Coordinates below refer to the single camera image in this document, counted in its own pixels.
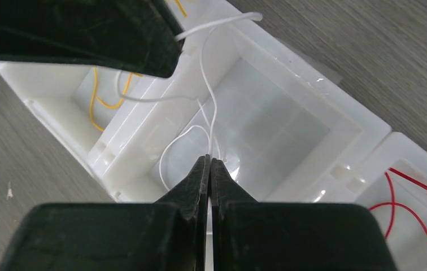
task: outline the red cable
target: red cable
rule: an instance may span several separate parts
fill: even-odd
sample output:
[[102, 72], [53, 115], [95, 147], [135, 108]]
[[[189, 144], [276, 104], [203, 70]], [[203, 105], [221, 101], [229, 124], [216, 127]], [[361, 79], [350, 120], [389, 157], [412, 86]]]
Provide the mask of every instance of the red cable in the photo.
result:
[[386, 205], [392, 205], [392, 206], [398, 206], [398, 207], [402, 207], [403, 209], [407, 210], [408, 212], [410, 212], [418, 221], [418, 223], [420, 223], [421, 227], [423, 228], [423, 231], [425, 232], [426, 236], [427, 236], [427, 228], [425, 226], [425, 224], [423, 223], [423, 221], [421, 220], [421, 218], [410, 208], [406, 207], [405, 205], [401, 204], [401, 203], [393, 203], [393, 202], [384, 202], [384, 203], [379, 203], [376, 204], [373, 207], [370, 207], [370, 211], [373, 211], [374, 209], [378, 208], [378, 207], [382, 207], [382, 206], [386, 206]]
[[427, 185], [426, 184], [421, 183], [421, 182], [417, 181], [416, 179], [414, 179], [414, 178], [412, 178], [412, 177], [410, 177], [410, 176], [404, 174], [403, 172], [400, 172], [400, 171], [398, 171], [398, 170], [396, 170], [394, 168], [390, 168], [389, 170], [391, 172], [395, 173], [396, 175], [409, 180], [410, 182], [414, 183], [415, 185], [417, 185], [417, 186], [419, 186], [419, 187], [421, 187], [421, 188], [423, 188], [423, 189], [425, 189], [427, 191]]
[[395, 222], [395, 190], [393, 188], [393, 182], [391, 181], [390, 175], [385, 172], [386, 179], [388, 180], [388, 185], [390, 186], [391, 193], [391, 217], [390, 217], [390, 225], [388, 225], [388, 229], [386, 230], [385, 239], [388, 239], [388, 235], [390, 235], [391, 229], [393, 228], [393, 223]]

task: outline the plastic container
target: plastic container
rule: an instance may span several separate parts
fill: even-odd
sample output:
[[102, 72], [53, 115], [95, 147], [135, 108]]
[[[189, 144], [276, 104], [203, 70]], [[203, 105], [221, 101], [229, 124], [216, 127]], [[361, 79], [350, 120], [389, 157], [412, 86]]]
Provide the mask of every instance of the plastic container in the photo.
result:
[[[187, 18], [179, 17], [185, 29], [239, 14], [226, 1], [186, 2], [184, 9], [191, 11]], [[195, 96], [210, 118], [212, 99], [199, 68], [207, 33], [186, 39], [171, 78], [134, 77], [129, 95]], [[425, 151], [401, 134], [389, 136], [387, 123], [255, 23], [219, 27], [209, 37], [203, 59], [219, 105], [215, 136], [220, 153], [214, 146], [214, 156], [224, 160], [233, 179], [257, 200], [374, 205], [389, 200], [383, 173], [392, 166], [427, 183]], [[98, 72], [98, 95], [115, 104], [116, 71]], [[125, 101], [117, 111], [94, 105], [95, 119], [105, 127], [101, 132], [89, 120], [91, 67], [3, 62], [0, 74], [117, 202], [153, 202], [164, 195], [162, 151], [191, 125], [207, 127], [190, 100]], [[126, 80], [124, 73], [121, 88]], [[207, 138], [200, 130], [177, 141], [163, 163], [167, 186], [182, 180], [206, 152]], [[427, 194], [396, 176], [394, 182], [398, 202], [427, 222]], [[375, 211], [382, 226], [390, 210]], [[399, 210], [396, 226], [389, 245], [400, 269], [427, 270], [427, 239], [415, 219]]]

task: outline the gray tabletop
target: gray tabletop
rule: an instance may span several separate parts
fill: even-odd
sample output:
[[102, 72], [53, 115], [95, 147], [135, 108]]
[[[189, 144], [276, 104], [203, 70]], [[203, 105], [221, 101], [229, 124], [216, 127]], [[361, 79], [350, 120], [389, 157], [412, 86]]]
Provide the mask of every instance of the gray tabletop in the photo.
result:
[[[427, 150], [427, 0], [231, 0]], [[7, 198], [8, 187], [14, 197]], [[0, 258], [34, 205], [109, 197], [0, 79]]]

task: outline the dark green object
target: dark green object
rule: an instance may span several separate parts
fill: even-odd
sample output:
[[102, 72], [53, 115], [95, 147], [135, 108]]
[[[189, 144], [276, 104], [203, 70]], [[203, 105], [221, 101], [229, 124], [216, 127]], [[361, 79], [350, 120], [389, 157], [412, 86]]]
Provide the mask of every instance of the dark green object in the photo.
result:
[[0, 60], [170, 77], [181, 32], [164, 0], [0, 0]]

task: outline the yellow wire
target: yellow wire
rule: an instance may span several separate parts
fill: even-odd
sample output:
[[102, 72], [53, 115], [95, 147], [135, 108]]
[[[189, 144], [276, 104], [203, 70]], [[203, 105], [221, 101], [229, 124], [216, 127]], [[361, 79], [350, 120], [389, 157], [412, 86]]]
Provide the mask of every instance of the yellow wire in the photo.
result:
[[[132, 73], [130, 73], [129, 74], [129, 78], [127, 79], [127, 84], [125, 85], [125, 88], [124, 88], [124, 92], [122, 93], [122, 94], [126, 94], [127, 93], [127, 89], [129, 88], [129, 85], [130, 85], [130, 80], [132, 79]], [[124, 101], [124, 99], [120, 99], [120, 101], [116, 104], [116, 105], [114, 105], [114, 106], [111, 106], [110, 104], [107, 104], [106, 102], [104, 102], [99, 96], [97, 96], [97, 99], [99, 100], [99, 102], [103, 105], [103, 106], [105, 106], [105, 107], [107, 107], [107, 108], [109, 108], [109, 109], [117, 109], [117, 108], [119, 108], [120, 107], [120, 105], [122, 104], [122, 102]]]
[[92, 123], [92, 125], [94, 125], [100, 131], [104, 132], [104, 129], [99, 125], [97, 125], [97, 123], [95, 123], [94, 114], [93, 114], [95, 95], [97, 94], [97, 82], [98, 82], [97, 68], [94, 67], [94, 90], [92, 91], [92, 98], [90, 99], [89, 116], [90, 116], [90, 122]]
[[185, 10], [182, 7], [182, 5], [180, 4], [180, 2], [178, 0], [175, 0], [175, 3], [177, 4], [177, 6], [180, 9], [180, 11], [182, 12], [182, 14], [184, 14], [184, 17], [187, 17], [187, 13], [185, 13]]

